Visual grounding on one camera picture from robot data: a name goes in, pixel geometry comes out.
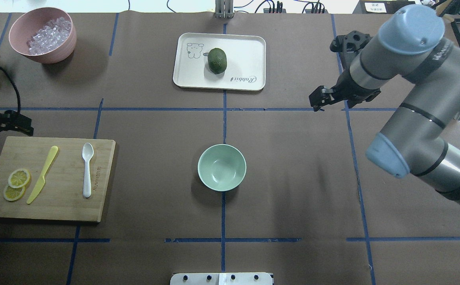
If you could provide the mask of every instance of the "black cable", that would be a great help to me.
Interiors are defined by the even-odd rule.
[[[260,5],[258,5],[258,7],[256,7],[256,10],[255,10],[255,13],[258,11],[258,9],[260,9],[260,6],[263,5],[265,2],[268,3],[268,13],[270,13],[270,9],[272,9],[272,11],[275,10],[275,3],[273,2],[273,0],[265,0],[263,2],[260,3]]]
[[[451,1],[446,8],[439,14],[440,17],[444,16],[447,12],[450,11],[455,5],[460,5],[460,0],[453,0]]]
[[[244,8],[245,6],[247,6],[247,5],[251,4],[252,2],[254,2],[254,0],[251,0],[251,2],[247,3],[247,4],[246,4],[246,5],[244,5],[244,6],[239,6],[239,7],[234,7],[234,8]]]
[[[446,2],[447,0],[441,0],[439,2],[437,2],[436,4],[432,5],[431,8],[432,9],[435,9],[437,6],[441,5],[442,3]]]
[[[167,8],[170,9],[170,11],[176,13],[176,11],[172,10],[172,8],[170,8],[170,7],[168,6],[168,2],[170,2],[170,0],[167,0]]]
[[[13,122],[19,116],[19,114],[21,113],[21,97],[19,95],[19,91],[17,90],[17,86],[15,85],[13,80],[11,79],[10,75],[8,74],[8,72],[5,69],[3,69],[3,67],[0,67],[0,70],[5,74],[5,76],[10,81],[10,83],[11,83],[11,85],[13,87],[13,90],[15,91],[15,94],[17,96],[17,112],[15,113],[15,117],[12,119],[12,122]]]
[[[311,10],[311,13],[320,14],[320,9],[321,9],[320,0],[318,0],[318,2],[316,2],[316,4],[314,5],[314,8]]]
[[[276,13],[282,13],[282,2],[277,1],[277,8],[275,9]]]
[[[307,6],[309,6],[309,4],[312,5],[312,10],[314,10],[314,3],[313,3],[313,2],[308,2],[308,3],[304,6],[304,9],[302,10],[302,13],[305,12],[305,8],[307,8]]]

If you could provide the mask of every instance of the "white tray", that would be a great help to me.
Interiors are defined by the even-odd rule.
[[[213,48],[226,53],[228,66],[222,74],[213,74],[208,68],[204,53]],[[177,43],[174,83],[184,88],[261,90],[265,86],[265,49],[260,36],[187,32]]]

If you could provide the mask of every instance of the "table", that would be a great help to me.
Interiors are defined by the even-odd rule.
[[[364,157],[412,84],[394,78],[371,103],[312,112],[333,85],[335,34],[376,34],[390,15],[210,12],[73,13],[73,55],[40,65],[16,54],[0,13],[0,65],[36,137],[114,139],[102,222],[0,219],[0,284],[168,284],[176,272],[272,272],[276,284],[460,284],[460,206]],[[259,92],[182,89],[172,82],[185,32],[267,42]],[[446,36],[454,40],[447,26]],[[0,74],[0,111],[15,106]],[[7,136],[0,133],[0,150]],[[443,138],[460,149],[460,123]],[[248,173],[207,189],[197,160],[231,144]]]
[[[253,13],[262,1],[253,0],[234,0],[235,11],[247,11]],[[284,9],[288,13],[302,13],[306,3],[299,0],[283,0]],[[358,4],[358,0],[330,0],[321,1],[326,9],[332,14],[351,14]],[[416,4],[421,4],[420,0],[415,0]],[[168,6],[173,11],[192,13],[200,11],[215,11],[214,0],[169,0]],[[0,13],[22,12],[25,13],[40,7],[58,7],[68,13],[118,13],[121,11],[141,11],[146,13],[172,12],[167,7],[167,0],[143,1],[143,0],[0,0]],[[263,4],[261,8],[268,8],[268,4]]]

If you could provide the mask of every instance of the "cartoon bunny drawing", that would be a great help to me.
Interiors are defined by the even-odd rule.
[[[187,44],[188,58],[199,58],[201,56],[201,50],[203,44],[189,43]]]

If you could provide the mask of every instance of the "mint green bowl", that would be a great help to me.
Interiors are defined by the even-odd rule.
[[[228,191],[237,187],[246,176],[246,159],[237,148],[216,144],[201,154],[198,172],[207,187]]]

